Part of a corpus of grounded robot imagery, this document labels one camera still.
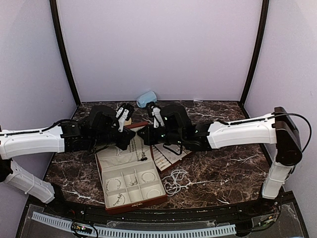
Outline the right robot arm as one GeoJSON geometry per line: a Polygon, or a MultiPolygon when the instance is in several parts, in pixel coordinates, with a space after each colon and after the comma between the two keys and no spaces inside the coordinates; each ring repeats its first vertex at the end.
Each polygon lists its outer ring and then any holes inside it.
{"type": "Polygon", "coordinates": [[[262,185],[262,196],[253,203],[253,211],[263,215],[272,207],[281,187],[295,166],[301,161],[306,147],[301,146],[299,130],[283,107],[261,117],[235,121],[217,120],[192,124],[182,105],[163,108],[147,104],[154,123],[137,134],[145,145],[177,145],[193,152],[211,151],[227,146],[245,144],[274,144],[276,153],[267,178],[262,185]]]}

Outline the white bangle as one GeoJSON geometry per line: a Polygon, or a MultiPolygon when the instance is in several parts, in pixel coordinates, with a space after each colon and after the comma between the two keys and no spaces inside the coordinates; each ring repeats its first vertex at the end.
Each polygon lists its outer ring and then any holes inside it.
{"type": "Polygon", "coordinates": [[[161,195],[161,191],[158,189],[151,189],[147,192],[147,198],[154,198],[161,195]]]}

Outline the large red jewelry box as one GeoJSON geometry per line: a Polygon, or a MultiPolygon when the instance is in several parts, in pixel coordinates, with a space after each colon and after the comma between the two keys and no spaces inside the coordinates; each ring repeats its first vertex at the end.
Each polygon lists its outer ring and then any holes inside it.
{"type": "Polygon", "coordinates": [[[167,201],[151,146],[136,135],[126,150],[110,146],[95,154],[108,214],[119,214],[167,201]],[[158,189],[161,195],[147,198],[158,189]]]}

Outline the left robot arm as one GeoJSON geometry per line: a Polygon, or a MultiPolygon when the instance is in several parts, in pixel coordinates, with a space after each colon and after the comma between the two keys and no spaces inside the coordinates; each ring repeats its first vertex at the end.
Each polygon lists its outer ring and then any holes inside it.
{"type": "Polygon", "coordinates": [[[136,133],[124,126],[134,107],[123,103],[116,111],[108,106],[93,106],[88,116],[61,119],[51,126],[27,130],[2,130],[0,133],[0,180],[25,194],[39,199],[59,216],[66,216],[70,206],[64,201],[60,186],[45,182],[18,165],[14,158],[40,153],[95,154],[109,146],[126,150],[136,133]]]}

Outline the small red jewelry tray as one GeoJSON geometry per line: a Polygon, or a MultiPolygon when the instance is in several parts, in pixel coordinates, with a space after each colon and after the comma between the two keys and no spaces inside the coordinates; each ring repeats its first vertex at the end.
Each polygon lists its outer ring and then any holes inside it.
{"type": "Polygon", "coordinates": [[[171,152],[170,150],[163,147],[163,144],[157,144],[152,146],[153,160],[159,172],[163,173],[177,164],[179,164],[183,159],[188,158],[193,154],[192,151],[183,149],[180,153],[180,146],[170,145],[168,146],[171,150],[175,151],[177,154],[171,152]]]}

